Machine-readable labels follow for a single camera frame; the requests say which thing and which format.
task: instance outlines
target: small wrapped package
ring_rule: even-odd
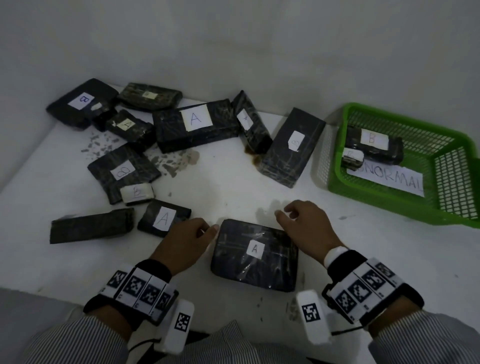
[[[297,281],[298,248],[283,230],[224,220],[211,270],[226,279],[292,292]]]
[[[272,138],[265,128],[257,109],[242,90],[232,101],[233,113],[240,122],[240,136],[255,154],[265,154],[272,145]]]
[[[118,96],[126,107],[146,112],[174,109],[182,97],[181,91],[134,83],[129,83]]]
[[[98,104],[95,98],[102,100],[105,105],[115,105],[118,91],[106,83],[92,78],[81,84],[76,89],[60,97],[57,101],[47,106],[47,112],[55,119],[72,128],[85,130],[91,124],[91,120],[85,115],[85,108],[91,108]]]
[[[188,220],[191,214],[189,208],[153,200],[138,222],[137,229],[164,238],[173,225]]]
[[[341,166],[349,170],[357,170],[363,166],[363,159],[361,150],[343,148]]]
[[[162,175],[147,157],[135,152],[129,143],[90,163],[88,170],[102,185],[111,205],[122,200],[120,188],[150,183]]]
[[[106,214],[65,217],[52,221],[50,244],[107,238],[132,231],[135,210],[121,208]]]
[[[325,122],[293,108],[260,161],[260,173],[292,188],[312,155]]]
[[[403,161],[403,139],[355,126],[347,127],[345,148],[361,150],[365,158],[384,164],[400,164]]]
[[[105,124],[107,121],[117,114],[114,103],[99,97],[94,98],[93,101],[84,108],[84,110],[85,117],[90,120],[92,125],[96,127],[97,130],[101,132],[106,130]]]
[[[106,128],[129,142],[137,153],[146,151],[156,140],[153,124],[134,117],[127,110],[120,110],[107,121]]]
[[[149,183],[131,184],[120,188],[121,199],[126,206],[138,205],[155,198],[152,185]]]
[[[232,138],[240,132],[229,99],[154,112],[153,121],[162,153]]]

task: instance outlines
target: striped shirt sleeve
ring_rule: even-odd
[[[120,335],[96,317],[85,316],[36,334],[20,362],[122,364],[127,358],[127,344]]]
[[[480,335],[452,317],[418,311],[382,330],[369,350],[378,364],[480,363]]]

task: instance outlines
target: white wall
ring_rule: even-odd
[[[280,114],[325,117],[357,101],[480,145],[479,10],[476,0],[5,1],[0,186],[51,126],[48,102],[89,76],[202,100],[243,88]]]

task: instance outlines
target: green plastic basket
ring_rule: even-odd
[[[425,197],[347,174],[340,167],[347,124],[401,136],[405,156],[400,165],[423,173]],[[361,104],[344,106],[328,190],[428,224],[480,228],[480,159],[473,141],[439,125]]]

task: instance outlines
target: table surface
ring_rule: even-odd
[[[184,99],[180,105],[195,103]],[[132,113],[152,122],[150,114]],[[261,116],[273,135],[285,120],[273,114]],[[331,136],[334,131],[328,126],[324,133]],[[52,220],[111,210],[87,165],[123,143],[93,127],[78,132],[56,124],[0,194],[0,286],[85,304],[121,263],[135,264],[149,256],[160,240],[137,229],[116,238],[49,244]],[[315,202],[327,212],[345,244],[387,263],[423,295],[427,310],[457,317],[480,331],[480,231],[430,226],[319,188],[319,176],[325,177],[324,146],[316,148],[293,189],[261,175],[239,138],[169,155],[154,146],[146,155],[165,174],[152,183],[156,197],[189,207],[192,218],[203,217],[210,224],[234,218],[279,228],[276,209],[294,199]],[[136,222],[145,208],[135,207]],[[235,319],[254,342],[284,343],[333,363],[373,362],[367,349],[371,339],[363,330],[336,337],[329,345],[310,345],[295,293],[214,276],[212,253],[213,244],[193,267],[172,280],[180,296],[195,304],[193,330],[211,333]],[[297,290],[321,292],[327,282],[325,269],[301,253]],[[336,314],[329,315],[329,323],[331,330],[348,327]],[[154,331],[144,323],[136,335],[149,338]]]

